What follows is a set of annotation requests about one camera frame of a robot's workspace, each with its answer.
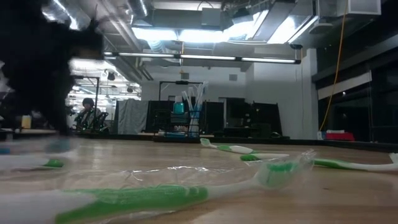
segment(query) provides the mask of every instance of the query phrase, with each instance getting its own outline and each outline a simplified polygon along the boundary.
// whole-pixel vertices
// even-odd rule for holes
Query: ceiling
[[[138,39],[136,34],[132,31],[131,27],[131,15],[127,12],[129,9],[127,5],[127,0],[56,0],[60,3],[66,5],[68,10],[76,13],[79,21],[87,24],[90,17],[96,14],[96,18],[109,17],[110,15],[116,15],[114,19],[110,19],[100,25],[100,29],[106,37],[106,49],[105,51],[114,52],[151,52],[153,49],[148,44],[148,41]],[[265,0],[265,1],[248,1],[248,0],[212,0],[210,4],[214,8],[220,8],[221,6],[227,5],[229,7],[228,14],[233,14],[234,7],[236,6],[247,6],[249,2],[253,6],[250,10],[254,13],[255,10],[265,10],[269,9],[269,14],[267,15],[265,21],[270,17],[273,9],[277,8],[275,5],[270,7],[271,2],[275,0]],[[338,15],[337,5],[339,2],[345,0],[297,0],[297,3],[289,9],[286,17],[282,20],[277,18],[281,12],[276,13],[276,16],[272,17],[274,21],[280,21],[279,24],[276,23],[276,32],[278,32],[278,27],[282,22],[286,22],[290,19],[290,26],[293,26],[293,30],[299,30],[305,22],[311,18],[311,16],[317,15],[321,19],[320,22],[325,22],[331,24],[329,29],[322,32],[321,34],[310,34],[309,30],[317,24],[315,22],[312,24],[302,35],[300,35],[293,44],[303,45],[305,48],[318,48],[326,47],[330,44],[334,44],[338,41],[340,37],[340,29],[342,17]],[[192,0],[152,0],[150,1],[155,10],[151,10],[149,16],[143,18],[144,21],[150,18],[159,17],[160,19],[152,21],[161,21],[163,23],[170,23],[172,18],[161,17],[160,12],[171,12],[181,13],[182,10],[189,10],[190,14],[198,14],[197,11],[201,11],[203,8],[211,7],[206,2],[192,1]],[[356,16],[351,14],[346,20],[346,35],[351,35],[358,29],[362,28],[366,24],[369,24],[374,16]],[[270,23],[268,27],[263,27],[267,31],[272,30],[271,27],[275,25]],[[286,33],[281,32],[279,38],[285,38]],[[288,44],[269,44],[266,41],[259,38],[256,41],[250,41],[245,39],[229,40],[226,42],[218,43],[189,43],[184,42],[183,49],[180,42],[173,40],[161,41],[161,44],[166,51],[169,52],[183,52],[185,54],[194,55],[232,55],[232,56],[247,56],[247,57],[272,57],[272,58],[297,58],[298,52]],[[129,82],[140,83],[146,80],[152,80],[150,73],[145,70],[146,67],[150,66],[180,66],[179,60],[164,60],[161,58],[156,59],[137,59],[134,57],[118,57],[117,59],[109,59],[113,65],[115,65],[120,74],[122,74]],[[184,60],[184,66],[202,66],[202,67],[238,67],[242,71],[245,71],[250,65],[247,62],[222,62],[214,60]]]

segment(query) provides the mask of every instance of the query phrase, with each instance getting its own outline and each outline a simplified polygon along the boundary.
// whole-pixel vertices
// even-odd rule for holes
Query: wooden table
[[[391,162],[387,154],[335,147],[243,146],[288,154],[314,149],[322,158],[370,164]],[[68,165],[68,173],[16,174],[14,179],[0,181],[0,193],[144,184],[138,179],[150,184],[177,181],[220,185],[248,179],[255,173],[254,167],[241,162],[238,154],[204,149],[198,144],[84,139],[75,153],[75,160]],[[158,171],[151,175],[141,172],[151,169]],[[395,223],[398,222],[397,175],[315,167],[307,181],[295,189],[247,191],[169,215],[114,223]]]

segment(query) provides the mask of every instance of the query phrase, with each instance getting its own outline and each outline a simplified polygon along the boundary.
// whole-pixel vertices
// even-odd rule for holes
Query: green toothbrush
[[[160,185],[0,195],[0,223],[87,223],[136,212],[175,211],[241,190],[281,189],[311,166],[311,159],[305,156],[264,162],[253,178],[221,186]]]
[[[259,153],[259,154],[250,154],[241,156],[242,161],[258,161],[261,159],[272,159],[276,157],[284,157],[288,156],[287,154],[269,154],[269,153]],[[381,165],[372,165],[372,164],[357,164],[346,161],[339,161],[336,159],[314,159],[314,164],[316,166],[329,167],[334,169],[347,169],[347,170],[363,170],[363,171],[394,171],[398,170],[398,154],[392,153],[390,154],[390,158],[393,161],[392,164],[381,164]]]
[[[56,169],[62,167],[63,162],[58,159],[47,159],[38,156],[0,156],[0,171]]]
[[[253,149],[247,148],[247,147],[242,147],[242,146],[215,146],[213,145],[209,139],[201,138],[200,143],[202,146],[205,147],[210,147],[212,149],[218,149],[221,151],[226,151],[226,152],[235,152],[239,154],[251,154],[251,153],[257,153]]]

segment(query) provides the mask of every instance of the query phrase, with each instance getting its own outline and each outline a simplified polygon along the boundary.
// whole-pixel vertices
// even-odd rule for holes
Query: plastic wrapper
[[[78,146],[78,139],[57,137],[0,142],[0,179],[30,170],[66,172]]]
[[[0,223],[131,222],[243,190],[284,189],[301,183],[298,179],[308,174],[312,161],[309,152],[249,166],[241,161],[205,161],[200,166],[155,170],[75,167],[52,179],[45,174],[36,174],[34,180],[10,177],[0,181]]]

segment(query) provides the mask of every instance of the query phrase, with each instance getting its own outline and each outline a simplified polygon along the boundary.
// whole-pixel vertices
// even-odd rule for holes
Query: ceiling light
[[[134,35],[142,40],[177,40],[177,35],[172,29],[132,28]]]
[[[82,87],[96,87],[96,85],[92,84],[77,84],[77,86],[82,86]],[[99,85],[101,88],[117,88],[115,85]]]
[[[152,53],[118,53],[120,56],[130,57],[150,57],[150,58],[174,58],[172,54],[152,54]]]
[[[99,100],[106,100],[107,96],[110,98],[117,98],[117,99],[135,99],[135,100],[141,100],[141,97],[137,95],[104,95],[104,94],[99,94],[98,99]],[[69,98],[94,98],[95,94],[84,94],[84,93],[70,93],[68,95]]]
[[[242,62],[268,62],[268,63],[297,63],[297,60],[276,58],[242,58]]]
[[[208,60],[235,60],[235,57],[212,56],[212,55],[181,55],[184,59],[208,59]]]
[[[114,76],[114,72],[108,72],[108,80],[109,81],[114,81],[116,77]]]
[[[294,34],[294,36],[292,38],[290,38],[287,42],[288,43],[292,43],[293,41],[295,41],[298,37],[300,37],[308,28],[310,28],[310,26],[312,26],[312,24],[314,22],[316,22],[319,19],[318,16],[314,16],[310,22],[308,22],[305,26],[303,26],[296,34]]]
[[[286,43],[296,31],[296,26],[293,18],[289,16],[278,27],[271,38],[267,41],[268,44],[284,44]]]
[[[251,38],[254,37],[254,35],[259,30],[261,24],[266,19],[268,12],[269,12],[268,10],[265,10],[265,11],[262,11],[262,12],[258,12],[259,13],[258,16],[256,15],[257,13],[255,15],[253,15],[253,19],[255,20],[255,22],[254,22],[253,26],[251,27],[251,30],[246,35],[246,40],[251,39]]]
[[[178,38],[190,43],[220,43],[228,40],[222,31],[213,30],[183,30]]]

